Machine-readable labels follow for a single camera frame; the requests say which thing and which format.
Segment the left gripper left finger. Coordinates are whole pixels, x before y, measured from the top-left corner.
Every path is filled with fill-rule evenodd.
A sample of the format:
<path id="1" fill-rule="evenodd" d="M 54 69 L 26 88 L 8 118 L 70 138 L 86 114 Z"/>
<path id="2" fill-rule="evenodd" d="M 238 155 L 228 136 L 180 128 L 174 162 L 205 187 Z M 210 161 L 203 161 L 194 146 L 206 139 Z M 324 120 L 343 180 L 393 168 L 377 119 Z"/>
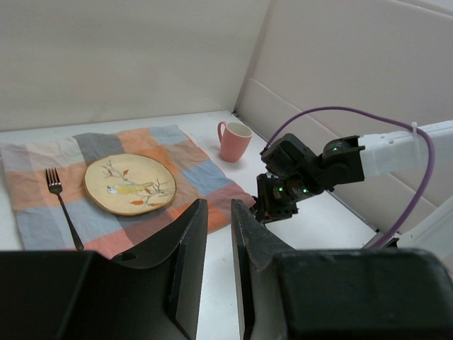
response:
<path id="1" fill-rule="evenodd" d="M 195 339 L 208 207 L 195 200 L 171 224 L 113 257 L 125 267 L 116 339 Z"/>

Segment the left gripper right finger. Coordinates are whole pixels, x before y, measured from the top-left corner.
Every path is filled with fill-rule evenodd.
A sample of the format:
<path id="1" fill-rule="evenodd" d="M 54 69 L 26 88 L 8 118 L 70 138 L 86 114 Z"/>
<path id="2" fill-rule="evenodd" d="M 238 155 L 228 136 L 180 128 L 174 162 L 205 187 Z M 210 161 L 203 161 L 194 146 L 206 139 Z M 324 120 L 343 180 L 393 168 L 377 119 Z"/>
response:
<path id="1" fill-rule="evenodd" d="M 242 200 L 231 202 L 231 239 L 241 339 L 287 339 L 274 257 L 294 249 L 259 223 Z"/>

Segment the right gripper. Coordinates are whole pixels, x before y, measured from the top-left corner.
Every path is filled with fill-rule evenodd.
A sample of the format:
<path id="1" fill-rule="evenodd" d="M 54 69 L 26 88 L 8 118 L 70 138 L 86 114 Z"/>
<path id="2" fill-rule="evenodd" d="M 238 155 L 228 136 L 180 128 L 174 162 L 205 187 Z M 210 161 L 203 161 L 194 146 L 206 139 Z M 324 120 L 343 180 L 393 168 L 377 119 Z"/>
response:
<path id="1" fill-rule="evenodd" d="M 273 175 L 260 174 L 256 178 L 258 195 L 250 208 L 261 224 L 290 219 L 298 213 L 297 204 L 287 195 L 283 181 Z"/>

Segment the pink mug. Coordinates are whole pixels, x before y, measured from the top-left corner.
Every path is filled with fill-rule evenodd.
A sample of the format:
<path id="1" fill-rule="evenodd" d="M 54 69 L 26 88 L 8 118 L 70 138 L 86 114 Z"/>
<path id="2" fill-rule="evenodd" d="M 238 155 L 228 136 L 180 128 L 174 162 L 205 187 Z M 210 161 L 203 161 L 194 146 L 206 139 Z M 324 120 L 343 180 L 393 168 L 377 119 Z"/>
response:
<path id="1" fill-rule="evenodd" d="M 253 136 L 248 126 L 225 121 L 218 124 L 217 134 L 220 142 L 220 157 L 229 163 L 240 160 Z"/>

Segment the bird pattern plate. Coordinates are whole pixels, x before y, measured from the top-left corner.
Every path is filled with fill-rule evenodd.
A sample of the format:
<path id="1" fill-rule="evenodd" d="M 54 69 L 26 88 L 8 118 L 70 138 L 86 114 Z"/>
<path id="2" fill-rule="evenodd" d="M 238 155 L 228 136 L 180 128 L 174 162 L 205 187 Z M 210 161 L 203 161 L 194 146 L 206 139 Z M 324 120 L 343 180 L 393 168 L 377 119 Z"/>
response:
<path id="1" fill-rule="evenodd" d="M 101 208 L 116 215 L 141 215 L 168 205 L 176 180 L 159 161 L 138 154 L 116 154 L 87 167 L 84 187 Z"/>

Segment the checkered cloth placemat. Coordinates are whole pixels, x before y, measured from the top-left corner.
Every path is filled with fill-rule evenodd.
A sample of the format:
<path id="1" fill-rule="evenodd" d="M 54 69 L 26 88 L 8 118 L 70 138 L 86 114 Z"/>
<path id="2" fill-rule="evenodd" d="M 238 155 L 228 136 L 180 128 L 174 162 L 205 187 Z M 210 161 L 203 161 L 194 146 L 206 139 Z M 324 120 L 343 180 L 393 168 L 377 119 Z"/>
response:
<path id="1" fill-rule="evenodd" d="M 233 199 L 254 200 L 175 125 L 84 133 L 1 148 L 27 250 L 74 247 L 111 258 L 171 224 L 194 200 L 209 231 L 230 223 Z"/>

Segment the black fork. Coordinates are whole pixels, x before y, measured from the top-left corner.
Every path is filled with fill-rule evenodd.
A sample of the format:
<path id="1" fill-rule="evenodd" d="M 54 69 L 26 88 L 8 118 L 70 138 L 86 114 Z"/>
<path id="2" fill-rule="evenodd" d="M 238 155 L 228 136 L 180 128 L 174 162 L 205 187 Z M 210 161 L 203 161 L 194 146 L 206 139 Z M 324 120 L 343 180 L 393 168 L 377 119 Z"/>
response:
<path id="1" fill-rule="evenodd" d="M 73 240 L 73 243 L 74 243 L 74 246 L 76 248 L 77 251 L 83 251 L 84 250 L 84 245 L 80 239 L 80 236 L 78 234 L 78 232 L 76 231 L 73 223 L 72 223 L 72 220 L 69 216 L 69 213 L 67 211 L 67 208 L 64 204 L 64 201 L 62 199 L 62 191 L 63 191 L 63 188 L 62 188 L 62 182 L 61 180 L 59 179 L 59 175 L 57 173 L 57 170 L 56 168 L 49 168 L 49 169 L 46 169 L 45 170 L 45 177 L 46 177 L 46 182 L 47 182 L 47 187 L 48 187 L 48 190 L 50 193 L 54 194 L 57 196 L 57 199 L 59 201 L 59 204 L 61 205 L 62 207 L 62 211 L 64 213 L 64 216 L 67 220 L 67 224 L 68 224 L 68 227 L 69 227 L 69 230 L 70 230 L 70 233 L 71 233 L 71 237 L 72 237 L 72 240 Z"/>

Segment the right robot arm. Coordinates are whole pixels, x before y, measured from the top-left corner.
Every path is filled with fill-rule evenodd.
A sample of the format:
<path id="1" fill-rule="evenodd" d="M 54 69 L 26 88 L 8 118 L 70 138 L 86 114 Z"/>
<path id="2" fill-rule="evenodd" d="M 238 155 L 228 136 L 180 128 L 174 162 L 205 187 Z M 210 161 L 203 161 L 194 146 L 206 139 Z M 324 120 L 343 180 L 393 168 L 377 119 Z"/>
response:
<path id="1" fill-rule="evenodd" d="M 409 206 L 396 224 L 372 244 L 378 248 L 390 240 L 410 215 L 429 183 L 434 166 L 452 163 L 452 121 L 332 140 L 320 155 L 287 133 L 260 155 L 267 171 L 257 178 L 258 198 L 253 209 L 262 224 L 291 218 L 297 213 L 298 202 L 333 191 L 337 185 L 425 168 Z"/>

